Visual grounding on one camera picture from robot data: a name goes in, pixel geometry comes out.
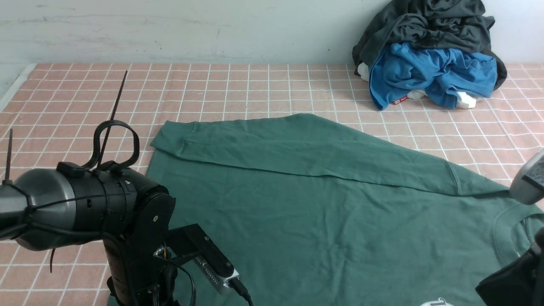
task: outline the green sweatshirt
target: green sweatshirt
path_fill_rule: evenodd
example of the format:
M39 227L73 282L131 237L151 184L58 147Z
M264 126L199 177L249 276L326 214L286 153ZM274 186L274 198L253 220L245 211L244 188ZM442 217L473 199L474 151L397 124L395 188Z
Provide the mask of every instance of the green sweatshirt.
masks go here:
M479 174L310 114L166 122L152 146L170 228L199 223L258 306L484 305L475 287L544 224ZM246 305L187 266L198 306Z

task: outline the blue shirt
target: blue shirt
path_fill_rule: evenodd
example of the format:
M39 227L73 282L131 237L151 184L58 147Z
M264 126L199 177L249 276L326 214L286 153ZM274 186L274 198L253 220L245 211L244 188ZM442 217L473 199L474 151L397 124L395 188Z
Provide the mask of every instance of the blue shirt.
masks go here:
M458 49L417 50L409 42L385 47L370 69L370 96L379 110L410 91L424 89L435 104L456 108L458 91L490 97L497 62Z

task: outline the white wall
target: white wall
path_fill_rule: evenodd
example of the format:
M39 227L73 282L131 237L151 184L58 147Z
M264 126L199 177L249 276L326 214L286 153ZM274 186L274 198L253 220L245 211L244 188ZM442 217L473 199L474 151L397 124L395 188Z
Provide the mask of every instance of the white wall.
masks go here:
M388 0L4 0L0 64L350 63ZM542 0L487 0L493 50L544 62Z

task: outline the pile of clothes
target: pile of clothes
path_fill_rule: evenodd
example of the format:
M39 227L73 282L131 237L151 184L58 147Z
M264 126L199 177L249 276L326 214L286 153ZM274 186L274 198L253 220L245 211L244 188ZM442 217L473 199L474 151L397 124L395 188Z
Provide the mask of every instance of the pile of clothes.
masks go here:
M444 108L472 108L506 80L491 51L492 16L481 0L392 0L353 47L355 74L379 110L428 96Z

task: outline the table surface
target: table surface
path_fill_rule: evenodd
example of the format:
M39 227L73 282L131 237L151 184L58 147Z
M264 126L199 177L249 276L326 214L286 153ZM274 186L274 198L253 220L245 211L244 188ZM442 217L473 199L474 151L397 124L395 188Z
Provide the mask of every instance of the table surface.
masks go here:
M368 83L346 65L39 64L0 113L0 161L14 129L11 178L58 161L86 162L92 133L109 118L128 70L116 119L139 134L145 173L151 140L179 122L314 113L432 154L509 185L544 143L544 64L508 65L509 78L472 110L406 100L378 112ZM132 136L113 128L104 160L124 161ZM99 242L31 252L0 242L0 301L18 305L105 305L109 271Z

